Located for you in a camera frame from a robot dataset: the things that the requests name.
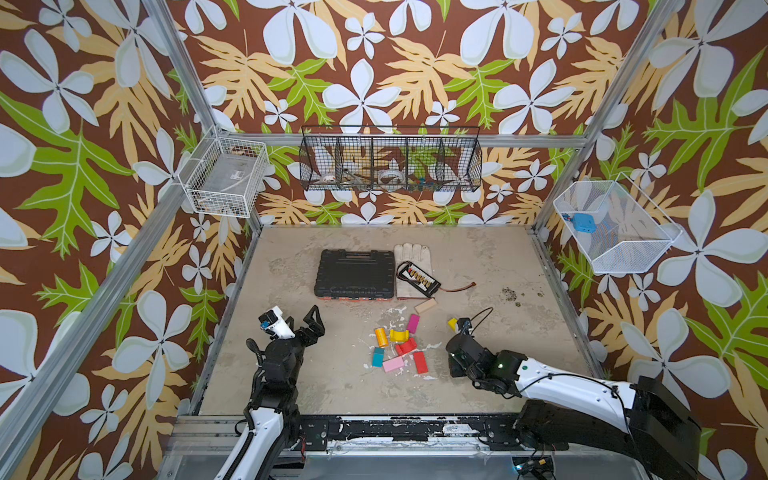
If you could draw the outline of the natural wood block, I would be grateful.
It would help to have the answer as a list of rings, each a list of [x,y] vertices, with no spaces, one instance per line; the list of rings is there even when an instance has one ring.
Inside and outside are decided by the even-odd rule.
[[[416,305],[415,311],[417,314],[421,315],[422,313],[430,310],[431,308],[434,308],[436,305],[437,305],[437,301],[434,298],[432,298]]]

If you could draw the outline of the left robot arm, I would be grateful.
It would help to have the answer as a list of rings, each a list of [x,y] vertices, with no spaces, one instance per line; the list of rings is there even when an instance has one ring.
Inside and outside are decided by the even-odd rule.
[[[246,340],[257,368],[243,410],[244,429],[217,472],[218,479],[267,479],[281,452],[298,441],[298,377],[305,350],[326,332],[316,305],[303,322],[297,327],[277,306],[258,317],[258,326],[268,335],[269,343],[262,349],[254,339]]]

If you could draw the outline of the red rectangular block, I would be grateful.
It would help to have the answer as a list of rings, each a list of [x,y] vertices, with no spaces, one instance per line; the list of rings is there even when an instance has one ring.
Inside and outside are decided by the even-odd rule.
[[[412,354],[413,361],[419,375],[429,372],[425,354],[422,351],[415,351]]]

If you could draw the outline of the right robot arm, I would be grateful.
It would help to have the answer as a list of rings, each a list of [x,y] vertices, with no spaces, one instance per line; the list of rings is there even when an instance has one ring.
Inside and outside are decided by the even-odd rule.
[[[522,353],[492,353],[467,333],[447,343],[450,372],[478,390],[525,401],[513,429],[531,448],[578,444],[635,459],[648,475],[695,479],[702,428],[660,380],[599,380]]]

